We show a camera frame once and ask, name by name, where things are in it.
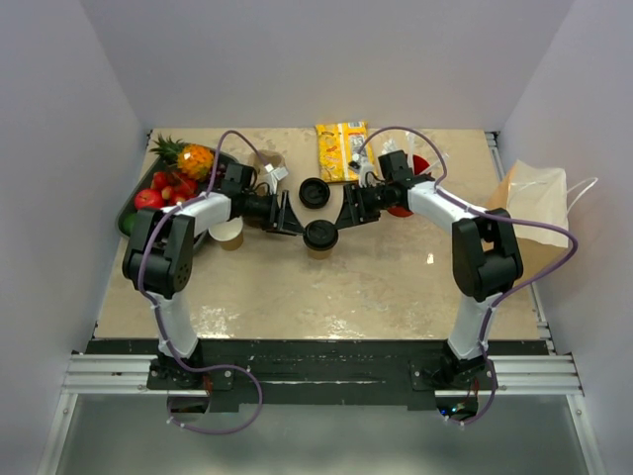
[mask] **red apple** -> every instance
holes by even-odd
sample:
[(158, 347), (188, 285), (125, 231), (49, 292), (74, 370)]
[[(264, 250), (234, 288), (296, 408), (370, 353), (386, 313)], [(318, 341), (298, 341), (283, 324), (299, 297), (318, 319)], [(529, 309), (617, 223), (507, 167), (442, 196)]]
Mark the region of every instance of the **red apple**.
[(160, 196), (160, 192), (149, 188), (140, 190), (135, 196), (135, 208), (138, 210), (145, 207), (162, 208), (165, 201)]

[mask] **wire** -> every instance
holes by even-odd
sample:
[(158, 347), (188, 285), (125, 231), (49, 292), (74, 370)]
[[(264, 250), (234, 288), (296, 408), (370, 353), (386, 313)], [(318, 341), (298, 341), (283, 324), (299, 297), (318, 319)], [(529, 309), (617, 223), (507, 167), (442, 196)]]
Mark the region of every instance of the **wire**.
[[(261, 154), (259, 153), (259, 150), (257, 150), (257, 148), (255, 148), (255, 146), (245, 137), (243, 136), (240, 132), (238, 131), (233, 131), (233, 130), (229, 130), (226, 131), (222, 134), (222, 136), (220, 137), (220, 140), (218, 141), (218, 146), (216, 147), (216, 156), (220, 156), (221, 153), (221, 149), (222, 149), (222, 144), (225, 141), (225, 138), (228, 135), (236, 135), (238, 137), (240, 137), (242, 140), (244, 140), (246, 142), (246, 144), (248, 146), (250, 146), (254, 152), (257, 154), (257, 156), (259, 157), (260, 160), (262, 160), (262, 162), (265, 163), (265, 160), (261, 157)], [(207, 193), (210, 193), (213, 189), (214, 186), (214, 182), (216, 181), (216, 174), (218, 173), (218, 162), (220, 160), (216, 159), (214, 160), (214, 165), (212, 167), (211, 170), (211, 177), (209, 180), (209, 185), (207, 187)], [(239, 371), (243, 374), (245, 374), (255, 385), (255, 388), (257, 390), (257, 396), (258, 396), (258, 400), (257, 400), (257, 407), (255, 408), (255, 412), (253, 413), (253, 415), (243, 424), (237, 426), (237, 427), (233, 427), (233, 428), (223, 428), (223, 429), (211, 429), (211, 428), (201, 428), (201, 427), (194, 427), (194, 426), (190, 426), (184, 423), (180, 423), (178, 421), (176, 421), (173, 416), (169, 415), (169, 419), (167, 420), (169, 423), (172, 424), (176, 424), (181, 428), (185, 428), (187, 430), (191, 430), (193, 432), (198, 432), (198, 433), (206, 433), (206, 434), (227, 434), (227, 433), (235, 433), (238, 432), (244, 428), (247, 428), (248, 426), (250, 426), (259, 416), (259, 413), (262, 410), (263, 407), (263, 402), (264, 402), (264, 397), (263, 397), (263, 392), (261, 389), (261, 385), (259, 384), (259, 381), (257, 381), (257, 378), (255, 378), (255, 376), (253, 376), (250, 372), (246, 371), (244, 368), (240, 367), (240, 366), (235, 366), (234, 364), (216, 364), (213, 366), (207, 366), (204, 368), (193, 368), (191, 366), (189, 366), (185, 361), (183, 361), (181, 354), (179, 353), (179, 351), (176, 349), (176, 347), (173, 345), (173, 343), (170, 341), (169, 339), (169, 335), (167, 334), (167, 329), (165, 328), (165, 323), (163, 321), (162, 318), (162, 312), (160, 311), (160, 305), (159, 302), (156, 298), (154, 298), (151, 294), (149, 294), (146, 290), (145, 290), (145, 286), (144, 286), (144, 277), (145, 277), (145, 270), (147, 268), (147, 261), (149, 260), (149, 254), (151, 253), (151, 249), (154, 245), (154, 243), (156, 242), (156, 239), (158, 238), (158, 235), (160, 234), (160, 231), (162, 230), (162, 228), (165, 226), (165, 224), (167, 223), (167, 221), (169, 221), (169, 219), (175, 215), (178, 211), (180, 211), (181, 209), (187, 208), (188, 206), (191, 206), (195, 203), (199, 203), (201, 201), (206, 200), (207, 197), (205, 194), (196, 196), (190, 200), (187, 200), (186, 202), (182, 203), (180, 206), (176, 206), (174, 208), (172, 208), (171, 210), (169, 210), (167, 213), (165, 213), (162, 218), (158, 221), (158, 223), (156, 224), (156, 227), (154, 228), (154, 230), (152, 231), (151, 235), (149, 236), (149, 239), (147, 240), (147, 244), (145, 246), (145, 251), (142, 254), (142, 259), (140, 260), (140, 267), (138, 269), (138, 278), (137, 278), (137, 287), (139, 292), (143, 295), (143, 297), (145, 297), (152, 305), (152, 308), (154, 310), (154, 315), (156, 317), (156, 324), (158, 326), (158, 332), (160, 333), (160, 337), (163, 339), (163, 341), (165, 342), (167, 349), (169, 349), (169, 352), (171, 353), (171, 355), (174, 357), (174, 359), (176, 360), (176, 362), (178, 363), (178, 365), (183, 368), (185, 371), (189, 371), (192, 373), (209, 373), (211, 371)], [(167, 406), (168, 411), (171, 410), (171, 404), (169, 404)]]
[(261, 187), (266, 185), (266, 194), (270, 195), (270, 184), (267, 181), (262, 181), (261, 183), (259, 183), (257, 186), (255, 186), (252, 191), (253, 193), (257, 193), (257, 190)]
[(373, 171), (368, 171), (367, 173), (365, 173), (365, 181), (367, 182), (367, 175), (372, 175), (374, 177), (374, 180), (376, 180), (376, 183), (385, 183), (385, 180), (381, 180), (378, 175), (376, 175), (376, 173), (374, 173)]
[(518, 292), (519, 290), (527, 287), (528, 285), (533, 284), (534, 282), (536, 282), (537, 280), (545, 277), (546, 275), (551, 274), (556, 269), (562, 267), (565, 263), (567, 263), (574, 256), (574, 254), (576, 254), (576, 252), (578, 252), (579, 242), (578, 242), (578, 239), (572, 233), (570, 233), (568, 230), (566, 230), (564, 228), (560, 228), (558, 226), (553, 226), (553, 225), (548, 225), (547, 223), (538, 223), (538, 222), (535, 222), (535, 221), (517, 220), (517, 219), (514, 219), (514, 218), (506, 218), (506, 217), (503, 217), (503, 216), (489, 215), (489, 214), (483, 213), (483, 212), (481, 212), (479, 210), (475, 210), (475, 209), (470, 208), (470, 206), (468, 204), (463, 203), (462, 201), (454, 198), (449, 193), (446, 193), (442, 188), (439, 188), (440, 183), (442, 181), (444, 181), (444, 179), (448, 175), (448, 168), (446, 166), (446, 160), (442, 156), (442, 152), (437, 147), (437, 145), (435, 143), (433, 143), (433, 141), (430, 138), (428, 138), (425, 134), (423, 134), (422, 132), (417, 131), (416, 129), (412, 129), (410, 127), (403, 127), (403, 126), (383, 127), (382, 129), (379, 129), (378, 131), (370, 134), (367, 137), (367, 139), (365, 139), (365, 141), (360, 145), (360, 148), (357, 150), (357, 153), (361, 153), (363, 151), (363, 149), (365, 148), (365, 146), (367, 145), (367, 143), (369, 143), (369, 141), (373, 137), (375, 137), (377, 134), (381, 134), (382, 132), (385, 132), (385, 131), (406, 131), (406, 132), (410, 132), (410, 133), (420, 137), (426, 143), (429, 144), (429, 146), (433, 149), (433, 151), (435, 152), (435, 154), (439, 158), (439, 161), (440, 161), (440, 163), (442, 165), (442, 174), (435, 181), (435, 185), (434, 185), (435, 192), (439, 196), (444, 198), (446, 201), (448, 201), (449, 203), (452, 203), (453, 205), (455, 205), (455, 206), (461, 208), (462, 210), (464, 210), (464, 211), (466, 211), (468, 213), (471, 213), (471, 214), (473, 214), (475, 216), (483, 217), (483, 218), (486, 218), (486, 219), (489, 219), (489, 220), (493, 220), (493, 221), (498, 221), (500, 223), (508, 223), (508, 224), (515, 225), (515, 226), (516, 225), (529, 226), (531, 228), (541, 228), (543, 230), (553, 231), (553, 232), (559, 233), (559, 234), (564, 235), (565, 237), (567, 237), (570, 240), (570, 243), (572, 244), (572, 246), (569, 249), (569, 251), (565, 255), (563, 255), (559, 260), (549, 264), (548, 266), (543, 268), (540, 272), (538, 272), (534, 276), (532, 276), (530, 279), (525, 280), (524, 282), (520, 283), (519, 285), (517, 285), (515, 287), (512, 287), (510, 290), (508, 290), (504, 294), (501, 294), (498, 298), (494, 299), (493, 302), (491, 303), (491, 305), (488, 307), (486, 313), (484, 314), (484, 320), (482, 321), (482, 326), (480, 327), (480, 331), (479, 331), (479, 347), (480, 347), (480, 351), (482, 352), (482, 357), (484, 358), (484, 362), (486, 364), (486, 367), (490, 371), (491, 379), (493, 381), (493, 387), (492, 387), (492, 390), (491, 390), (491, 395), (488, 398), (488, 400), (486, 401), (486, 404), (484, 405), (484, 407), (480, 411), (478, 411), (477, 414), (474, 415), (472, 418), (469, 418), (466, 421), (461, 421), (459, 423), (460, 425), (469, 425), (469, 424), (472, 424), (472, 423), (478, 421), (490, 409), (491, 405), (493, 404), (493, 401), (495, 400), (495, 394), (496, 394), (497, 389), (498, 389), (498, 378), (497, 378), (497, 372), (495, 370), (495, 364), (489, 359), (489, 357), (488, 357), (488, 349), (486, 348), (486, 345), (484, 343), (484, 341), (486, 340), (486, 332), (487, 332), (488, 326), (490, 324), (491, 318), (493, 316), (493, 311), (497, 308), (497, 306), (501, 302), (503, 302), (510, 295)]

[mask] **paper cup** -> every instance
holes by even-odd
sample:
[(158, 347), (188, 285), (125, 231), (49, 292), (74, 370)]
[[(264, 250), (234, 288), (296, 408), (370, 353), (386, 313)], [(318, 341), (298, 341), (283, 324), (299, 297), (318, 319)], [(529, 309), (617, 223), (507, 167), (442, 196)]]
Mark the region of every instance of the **paper cup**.
[(236, 250), (244, 242), (244, 221), (242, 218), (234, 218), (226, 223), (211, 226), (209, 234), (224, 250)]

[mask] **black cup lid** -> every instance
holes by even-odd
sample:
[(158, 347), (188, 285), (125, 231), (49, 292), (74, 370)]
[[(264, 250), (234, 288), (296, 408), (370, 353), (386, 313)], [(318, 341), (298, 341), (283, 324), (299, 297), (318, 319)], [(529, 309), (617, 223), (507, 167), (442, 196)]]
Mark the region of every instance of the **black cup lid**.
[(299, 199), (306, 208), (317, 210), (329, 200), (329, 185), (318, 178), (308, 178), (299, 187)]
[(332, 249), (338, 242), (338, 230), (330, 221), (316, 220), (306, 226), (304, 243), (313, 250)]

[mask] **tabletop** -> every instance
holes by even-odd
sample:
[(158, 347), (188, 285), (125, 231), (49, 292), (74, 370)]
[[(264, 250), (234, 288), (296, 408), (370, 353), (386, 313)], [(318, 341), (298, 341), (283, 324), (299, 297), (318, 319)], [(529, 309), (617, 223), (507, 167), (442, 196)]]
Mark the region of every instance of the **tabletop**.
[[(163, 134), (215, 147), (224, 131), (155, 129), (151, 138)], [(284, 156), (290, 174), (281, 189), (289, 190), (304, 226), (316, 219), (336, 220), (342, 204), (340, 184), (330, 185), (329, 202), (320, 210), (305, 208), (298, 196), (302, 181), (318, 176), (314, 129), (240, 131), (257, 148)], [(445, 188), (484, 205), (497, 186), (484, 132), (423, 131), (449, 156)], [(404, 133), (384, 133), (371, 141), (376, 155), (389, 138), (407, 146)], [(225, 141), (223, 151), (242, 163), (252, 159), (251, 150), (235, 137)], [(415, 153), (435, 161), (422, 140), (416, 142)], [(152, 152), (145, 154), (143, 172), (155, 159)], [(122, 238), (95, 336), (157, 337), (148, 302), (121, 272), (126, 245)], [(451, 332), (460, 301), (452, 276), (450, 236), (422, 216), (397, 218), (388, 213), (378, 223), (342, 230), (325, 260), (309, 258), (300, 237), (250, 227), (244, 227), (244, 243), (235, 251), (208, 239), (194, 256), (185, 292), (192, 324), (205, 338), (443, 339)], [(503, 302), (491, 338), (538, 338), (527, 289)]]

